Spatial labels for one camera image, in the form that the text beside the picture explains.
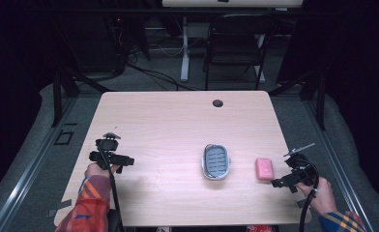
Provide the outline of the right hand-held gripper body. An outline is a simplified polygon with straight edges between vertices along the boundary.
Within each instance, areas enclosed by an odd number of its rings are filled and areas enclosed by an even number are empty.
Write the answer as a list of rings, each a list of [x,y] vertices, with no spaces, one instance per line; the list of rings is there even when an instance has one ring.
[[[313,144],[309,144],[298,149],[292,149],[286,154],[287,160],[285,163],[291,168],[291,173],[280,179],[272,180],[271,184],[274,188],[289,188],[292,185],[296,186],[298,183],[309,187],[314,185],[317,169],[303,154],[303,150],[312,146]]]

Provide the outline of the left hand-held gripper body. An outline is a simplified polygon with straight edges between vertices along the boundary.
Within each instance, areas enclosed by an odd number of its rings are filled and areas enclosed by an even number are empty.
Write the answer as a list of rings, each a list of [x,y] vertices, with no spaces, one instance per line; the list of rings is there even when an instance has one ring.
[[[123,166],[134,165],[134,159],[128,156],[117,155],[120,136],[113,132],[106,133],[103,138],[96,140],[96,151],[92,151],[89,160],[95,162],[102,170],[106,170],[110,165]]]

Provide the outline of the pink soap bar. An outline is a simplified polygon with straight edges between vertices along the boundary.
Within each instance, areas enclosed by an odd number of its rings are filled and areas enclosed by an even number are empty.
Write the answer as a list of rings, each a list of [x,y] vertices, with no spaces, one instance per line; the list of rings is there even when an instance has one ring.
[[[274,169],[270,159],[258,158],[255,167],[258,180],[271,181],[274,179]]]

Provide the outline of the grey and white soap dish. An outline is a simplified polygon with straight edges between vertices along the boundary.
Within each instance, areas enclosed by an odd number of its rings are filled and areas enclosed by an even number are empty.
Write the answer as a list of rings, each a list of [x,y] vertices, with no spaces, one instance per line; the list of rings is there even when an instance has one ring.
[[[230,171],[231,159],[226,148],[218,144],[208,144],[204,149],[201,166],[204,176],[213,181],[223,180]]]

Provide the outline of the person's left hand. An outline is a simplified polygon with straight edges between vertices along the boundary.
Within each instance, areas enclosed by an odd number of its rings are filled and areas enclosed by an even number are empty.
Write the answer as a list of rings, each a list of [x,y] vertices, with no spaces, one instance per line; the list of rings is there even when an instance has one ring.
[[[111,174],[114,174],[116,170],[119,168],[119,165],[111,165],[109,169],[103,170],[101,169],[96,162],[90,163],[87,166],[87,169],[84,172],[85,177],[91,176],[103,176],[108,178]]]

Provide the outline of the person's right hand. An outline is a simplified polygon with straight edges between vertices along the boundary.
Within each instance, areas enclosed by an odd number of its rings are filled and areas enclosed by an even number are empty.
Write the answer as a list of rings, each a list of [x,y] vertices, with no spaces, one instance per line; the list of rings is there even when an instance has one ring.
[[[310,207],[319,215],[337,211],[332,185],[324,177],[319,178],[317,191],[310,202]]]

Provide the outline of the red packet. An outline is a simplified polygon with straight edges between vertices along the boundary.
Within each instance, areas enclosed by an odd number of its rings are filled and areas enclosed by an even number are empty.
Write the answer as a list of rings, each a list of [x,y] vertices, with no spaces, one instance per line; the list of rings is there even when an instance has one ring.
[[[274,227],[272,225],[248,225],[247,232],[274,232]]]

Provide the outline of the grey tape strip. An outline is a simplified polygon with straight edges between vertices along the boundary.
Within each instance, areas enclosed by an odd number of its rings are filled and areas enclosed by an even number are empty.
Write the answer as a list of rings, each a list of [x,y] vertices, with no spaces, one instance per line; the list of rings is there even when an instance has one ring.
[[[54,217],[57,214],[57,212],[59,210],[64,209],[66,207],[69,207],[71,205],[72,205],[71,199],[62,201],[62,202],[58,203],[53,209],[48,210],[47,213],[46,213],[46,216],[48,218],[52,218],[52,217]]]

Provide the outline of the dark computer tower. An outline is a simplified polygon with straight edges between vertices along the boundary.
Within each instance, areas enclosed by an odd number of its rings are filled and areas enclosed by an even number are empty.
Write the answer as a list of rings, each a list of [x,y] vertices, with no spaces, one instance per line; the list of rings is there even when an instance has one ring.
[[[125,59],[114,42],[113,34],[102,16],[83,16],[77,26],[80,62],[91,72],[118,73]]]

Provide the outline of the white desk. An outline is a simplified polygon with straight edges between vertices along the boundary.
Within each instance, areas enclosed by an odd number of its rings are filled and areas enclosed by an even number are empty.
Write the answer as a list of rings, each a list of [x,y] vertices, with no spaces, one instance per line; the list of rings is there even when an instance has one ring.
[[[162,0],[162,6],[172,9],[188,8],[300,8],[304,0]],[[183,59],[181,81],[189,80],[190,53],[188,37],[188,19],[183,18]]]

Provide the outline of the black folding chair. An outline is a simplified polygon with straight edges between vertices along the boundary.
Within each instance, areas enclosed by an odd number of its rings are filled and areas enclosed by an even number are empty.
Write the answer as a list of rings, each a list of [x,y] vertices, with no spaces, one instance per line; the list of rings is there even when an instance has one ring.
[[[276,20],[268,14],[224,14],[208,28],[203,72],[205,89],[209,89],[210,67],[258,67],[255,89],[263,72],[269,38],[277,29]]]

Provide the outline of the aluminium floor rail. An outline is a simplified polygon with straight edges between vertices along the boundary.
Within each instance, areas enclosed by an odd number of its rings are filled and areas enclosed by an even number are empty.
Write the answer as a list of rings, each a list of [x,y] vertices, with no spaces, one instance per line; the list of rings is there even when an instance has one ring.
[[[321,144],[326,151],[326,160],[328,161],[329,166],[334,173],[334,179],[339,187],[339,190],[345,200],[347,207],[362,218],[364,223],[364,230],[366,232],[375,232],[368,216],[365,213],[364,207],[361,204],[358,194],[355,192],[345,170],[343,169],[343,165],[338,158],[337,152],[335,151],[335,148],[327,132],[325,130],[322,130],[317,122],[315,107],[310,101],[303,101],[303,105],[306,113],[310,118],[312,126],[315,128],[316,133],[321,139]]]
[[[65,101],[64,116],[50,125],[43,105],[34,127],[0,185],[0,232],[53,232],[48,210],[64,201],[89,112],[81,99]]]

